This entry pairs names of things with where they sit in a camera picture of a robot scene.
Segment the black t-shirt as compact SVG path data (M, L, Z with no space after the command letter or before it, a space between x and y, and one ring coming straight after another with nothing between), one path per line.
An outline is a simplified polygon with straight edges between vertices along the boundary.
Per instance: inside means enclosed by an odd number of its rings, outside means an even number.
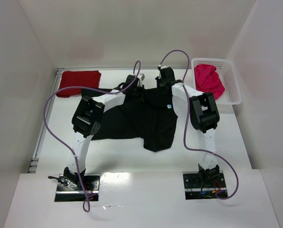
M144 149L160 152L172 146L177 118L171 94L158 88L141 89L137 96L104 113L92 139L142 138Z

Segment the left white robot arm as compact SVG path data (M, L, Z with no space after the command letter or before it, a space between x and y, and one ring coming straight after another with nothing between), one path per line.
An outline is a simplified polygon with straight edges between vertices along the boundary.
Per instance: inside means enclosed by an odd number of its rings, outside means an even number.
M82 186L85 174L85 160L91 139L98 133L104 113L123 105L139 88L143 87L144 74L128 75L126 81L108 93L99 96L84 95L72 118L75 155L64 169L63 176L74 188Z

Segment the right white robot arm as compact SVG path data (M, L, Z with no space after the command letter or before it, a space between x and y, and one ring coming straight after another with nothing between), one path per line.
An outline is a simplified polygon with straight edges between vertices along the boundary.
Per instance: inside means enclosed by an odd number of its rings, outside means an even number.
M156 77L157 87L163 89L173 97L187 103L188 123L198 132L200 151L203 152L198 163L198 181L205 187L219 176L219 165L214 154L216 152L215 134L220 120L218 108L212 93L200 92L181 80L176 80L174 71L169 66L158 66L160 72Z

